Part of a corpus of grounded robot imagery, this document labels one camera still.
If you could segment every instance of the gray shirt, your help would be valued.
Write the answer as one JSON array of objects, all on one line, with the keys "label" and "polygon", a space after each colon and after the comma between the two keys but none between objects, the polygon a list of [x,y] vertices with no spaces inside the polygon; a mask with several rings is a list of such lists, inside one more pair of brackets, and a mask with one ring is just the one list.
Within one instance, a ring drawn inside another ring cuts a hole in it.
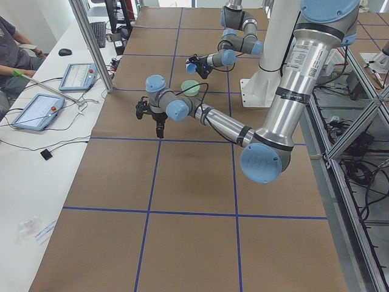
[{"label": "gray shirt", "polygon": [[[30,56],[20,49],[13,39],[15,27],[0,16],[0,64],[13,68],[28,69]],[[0,75],[0,83],[9,76]]]}]

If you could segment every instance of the black keyboard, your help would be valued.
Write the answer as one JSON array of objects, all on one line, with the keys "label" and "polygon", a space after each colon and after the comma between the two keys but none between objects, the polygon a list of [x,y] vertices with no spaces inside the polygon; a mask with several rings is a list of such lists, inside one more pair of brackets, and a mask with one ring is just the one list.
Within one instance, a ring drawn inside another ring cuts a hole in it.
[{"label": "black keyboard", "polygon": [[105,47],[105,22],[97,21],[96,23],[91,23],[91,27],[97,40],[98,47]]}]

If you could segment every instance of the blue joint cap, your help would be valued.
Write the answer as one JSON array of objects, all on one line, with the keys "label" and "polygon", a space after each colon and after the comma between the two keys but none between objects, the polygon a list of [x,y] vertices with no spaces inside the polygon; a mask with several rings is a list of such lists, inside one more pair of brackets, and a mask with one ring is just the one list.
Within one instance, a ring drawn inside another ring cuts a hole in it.
[{"label": "blue joint cap", "polygon": [[256,41],[253,49],[251,50],[252,55],[259,55],[262,52],[263,43],[261,41]]},{"label": "blue joint cap", "polygon": [[354,35],[346,36],[342,41],[342,45],[349,46],[350,44],[353,44],[355,42],[356,37],[357,37],[356,33]]},{"label": "blue joint cap", "polygon": [[153,93],[163,90],[166,87],[166,81],[161,75],[152,75],[146,79],[146,91]]},{"label": "blue joint cap", "polygon": [[175,122],[180,122],[188,116],[189,107],[182,100],[174,100],[166,107],[166,114]]},{"label": "blue joint cap", "polygon": [[233,50],[225,50],[221,56],[221,63],[223,66],[230,66],[235,63],[236,55]]},{"label": "blue joint cap", "polygon": [[301,14],[313,23],[332,23],[349,15],[359,0],[302,0]]},{"label": "blue joint cap", "polygon": [[240,160],[243,173],[256,183],[271,183],[282,172],[282,163],[277,152],[262,143],[246,146]]},{"label": "blue joint cap", "polygon": [[225,25],[225,16],[224,16],[224,7],[221,7],[221,20],[220,20],[220,24],[221,24],[221,26],[226,27],[226,25]]},{"label": "blue joint cap", "polygon": [[225,29],[223,30],[223,34],[221,37],[224,37],[226,35],[236,35],[236,31],[234,29]]},{"label": "blue joint cap", "polygon": [[189,63],[187,64],[187,72],[189,74],[195,73],[197,69],[197,66],[195,64]]}]

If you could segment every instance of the white table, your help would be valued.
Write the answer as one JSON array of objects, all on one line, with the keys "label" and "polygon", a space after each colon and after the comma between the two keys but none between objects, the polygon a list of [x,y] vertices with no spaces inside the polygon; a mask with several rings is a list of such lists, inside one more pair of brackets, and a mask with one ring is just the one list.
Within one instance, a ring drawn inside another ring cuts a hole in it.
[{"label": "white table", "polygon": [[[90,17],[90,22],[106,21],[102,17]],[[73,51],[70,56],[60,57],[61,48]],[[112,43],[106,42],[101,49],[104,61],[109,64],[116,52]],[[74,21],[53,48],[34,78],[43,81],[62,77],[69,63],[93,62],[84,39]],[[46,83],[58,89],[60,80]],[[26,89],[12,108],[24,108],[37,93],[45,89],[33,86]],[[99,80],[84,98],[98,100],[98,104],[88,103],[83,116],[78,116],[66,131],[31,132],[0,127],[0,140],[29,148],[40,148],[59,141],[89,136],[96,123],[106,95],[104,84]],[[81,93],[72,93],[79,98]],[[12,122],[18,111],[7,115]],[[62,110],[49,128],[67,128],[77,115],[77,106]],[[28,151],[0,142],[0,292],[26,292],[35,277],[48,240],[39,245],[34,236],[22,243],[16,241],[16,230],[20,221],[39,216],[41,229],[55,221],[73,182],[78,165],[86,148],[86,143],[65,145],[53,152],[53,157],[45,161],[40,151]]]}]

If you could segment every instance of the person's arm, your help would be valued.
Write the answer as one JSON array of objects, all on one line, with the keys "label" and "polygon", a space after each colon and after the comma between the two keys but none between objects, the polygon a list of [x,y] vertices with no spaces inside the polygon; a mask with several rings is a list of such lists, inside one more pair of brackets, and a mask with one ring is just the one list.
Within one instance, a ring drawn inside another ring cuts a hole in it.
[{"label": "person's arm", "polygon": [[[13,76],[13,70],[16,68],[0,65],[0,75],[4,76]],[[25,69],[18,69],[20,72],[22,72],[24,75],[28,77],[33,77],[35,74],[35,70],[25,70]]]},{"label": "person's arm", "polygon": [[[13,39],[15,40],[15,41],[17,41],[19,44],[32,44],[30,41],[29,41],[29,39],[28,38],[26,38],[21,32],[19,32],[19,31],[15,31],[15,33],[13,34]],[[37,57],[40,57],[40,58],[46,58],[46,56],[42,53],[42,51],[41,50],[39,50],[37,47],[34,49],[34,50],[32,50],[34,53],[35,53],[35,55],[37,56]]]}]

